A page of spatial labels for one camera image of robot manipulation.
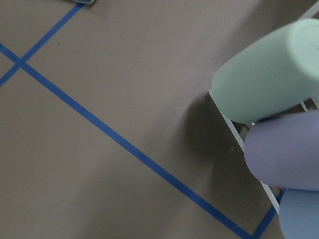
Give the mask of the blue cup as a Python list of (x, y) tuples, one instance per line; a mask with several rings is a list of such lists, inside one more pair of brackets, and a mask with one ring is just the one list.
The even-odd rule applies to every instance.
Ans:
[(319, 193), (288, 189), (280, 202), (279, 222), (287, 239), (319, 237)]

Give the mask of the purple cup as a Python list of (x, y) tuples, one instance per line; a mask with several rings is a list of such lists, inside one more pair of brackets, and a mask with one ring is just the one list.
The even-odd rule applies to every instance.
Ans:
[(245, 162), (273, 187), (319, 189), (319, 113), (283, 115), (255, 124), (244, 142)]

